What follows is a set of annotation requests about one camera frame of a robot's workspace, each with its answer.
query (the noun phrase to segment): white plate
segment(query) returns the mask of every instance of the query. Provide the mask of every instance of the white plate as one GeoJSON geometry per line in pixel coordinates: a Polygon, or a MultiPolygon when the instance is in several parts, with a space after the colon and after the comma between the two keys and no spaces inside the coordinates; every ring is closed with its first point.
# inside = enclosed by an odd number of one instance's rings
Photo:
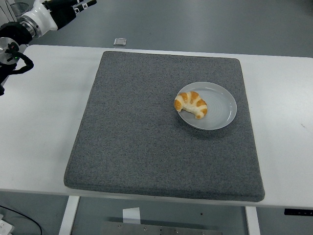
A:
{"type": "Polygon", "coordinates": [[[202,119],[185,110],[179,112],[180,117],[189,125],[201,130],[216,130],[230,124],[237,112],[234,97],[225,88],[210,82],[191,83],[180,90],[197,92],[207,104],[207,114],[202,119]]]}

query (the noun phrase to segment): white table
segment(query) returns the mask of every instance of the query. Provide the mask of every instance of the white table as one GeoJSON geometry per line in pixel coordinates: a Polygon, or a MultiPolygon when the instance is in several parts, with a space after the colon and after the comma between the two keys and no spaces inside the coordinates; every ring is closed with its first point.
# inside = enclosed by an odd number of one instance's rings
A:
{"type": "Polygon", "coordinates": [[[30,46],[34,69],[9,77],[0,97],[0,190],[189,203],[313,208],[313,59],[30,46]],[[70,189],[63,176],[106,50],[237,58],[242,65],[265,198],[258,203],[70,189]]]}

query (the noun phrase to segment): gray pad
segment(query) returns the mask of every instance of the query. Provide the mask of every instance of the gray pad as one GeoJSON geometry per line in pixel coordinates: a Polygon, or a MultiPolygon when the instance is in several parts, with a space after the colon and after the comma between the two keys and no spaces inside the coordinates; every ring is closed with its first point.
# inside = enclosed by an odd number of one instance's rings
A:
{"type": "Polygon", "coordinates": [[[113,193],[263,200],[240,62],[105,52],[64,183],[113,193]],[[237,115],[232,123],[202,131],[179,117],[174,99],[197,81],[216,83],[234,96],[237,115]]]}

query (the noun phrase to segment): bread roll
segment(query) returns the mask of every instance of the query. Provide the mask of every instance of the bread roll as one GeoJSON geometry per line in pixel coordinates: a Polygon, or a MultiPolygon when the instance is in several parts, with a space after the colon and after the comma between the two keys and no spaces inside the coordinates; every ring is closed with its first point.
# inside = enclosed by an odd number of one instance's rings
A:
{"type": "Polygon", "coordinates": [[[178,94],[174,101],[174,107],[178,112],[186,110],[193,113],[196,119],[201,119],[207,114],[206,102],[201,99],[197,92],[183,92],[178,94]]]}

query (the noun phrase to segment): power strip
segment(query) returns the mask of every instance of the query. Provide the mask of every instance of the power strip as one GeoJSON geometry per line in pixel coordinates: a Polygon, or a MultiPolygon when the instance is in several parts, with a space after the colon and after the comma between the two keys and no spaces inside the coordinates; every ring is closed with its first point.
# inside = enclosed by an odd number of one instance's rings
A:
{"type": "Polygon", "coordinates": [[[14,226],[9,223],[0,220],[0,235],[9,235],[14,230],[14,226]]]}

